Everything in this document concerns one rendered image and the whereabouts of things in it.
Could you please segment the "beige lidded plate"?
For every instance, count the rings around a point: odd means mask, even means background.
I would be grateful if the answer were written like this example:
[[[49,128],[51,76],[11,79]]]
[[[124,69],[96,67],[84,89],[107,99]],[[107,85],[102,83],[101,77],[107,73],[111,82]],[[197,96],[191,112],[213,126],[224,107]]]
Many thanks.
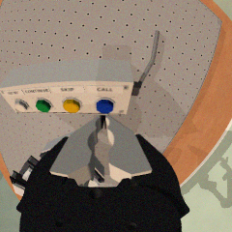
[[[17,184],[17,183],[13,184],[13,187],[14,187],[15,193],[17,193],[17,194],[23,196],[23,193],[24,193],[24,190],[25,190],[24,187],[22,187],[21,185],[19,185],[19,184]]]

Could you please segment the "grey base plate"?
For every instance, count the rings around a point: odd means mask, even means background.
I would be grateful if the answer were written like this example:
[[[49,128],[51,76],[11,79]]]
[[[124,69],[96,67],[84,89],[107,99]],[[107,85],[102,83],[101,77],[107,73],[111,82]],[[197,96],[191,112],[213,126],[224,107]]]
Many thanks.
[[[202,88],[221,24],[200,0],[2,0],[0,84],[14,68],[84,59],[130,61],[138,82],[158,30],[138,96],[130,96],[127,115],[109,116],[163,154]],[[15,113],[0,93],[0,153],[10,175],[99,115]]]

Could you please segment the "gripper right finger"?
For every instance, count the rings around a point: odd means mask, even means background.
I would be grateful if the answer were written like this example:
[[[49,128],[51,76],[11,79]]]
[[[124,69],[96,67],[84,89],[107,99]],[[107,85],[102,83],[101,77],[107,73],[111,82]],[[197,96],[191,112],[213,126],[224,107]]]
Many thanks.
[[[177,175],[165,156],[108,114],[104,115],[104,125],[113,145],[108,151],[110,177],[118,183],[130,178],[132,186],[156,190],[174,204],[180,218],[188,214]]]

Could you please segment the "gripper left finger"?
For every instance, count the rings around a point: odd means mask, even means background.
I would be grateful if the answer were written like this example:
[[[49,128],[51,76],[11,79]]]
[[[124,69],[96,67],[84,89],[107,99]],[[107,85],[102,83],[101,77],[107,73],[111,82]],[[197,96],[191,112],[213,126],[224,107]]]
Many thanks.
[[[95,145],[98,143],[97,132],[103,128],[103,116],[97,116],[65,136],[38,161],[16,206],[20,213],[29,199],[43,189],[65,186],[69,178],[75,179],[79,187],[88,187],[89,181],[94,180]]]

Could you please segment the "white well plate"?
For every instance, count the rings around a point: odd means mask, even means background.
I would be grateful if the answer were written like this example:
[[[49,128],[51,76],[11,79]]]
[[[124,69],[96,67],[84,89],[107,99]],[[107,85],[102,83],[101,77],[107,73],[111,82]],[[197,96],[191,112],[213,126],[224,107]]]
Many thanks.
[[[94,180],[93,181],[90,181],[89,182],[89,187],[97,187],[97,186],[99,186],[100,185],[100,183],[99,183],[99,181],[98,181],[98,178],[95,176],[94,177]]]
[[[27,172],[23,175],[22,179],[24,179],[25,181],[27,181],[30,173],[31,173],[31,170],[28,169]]]

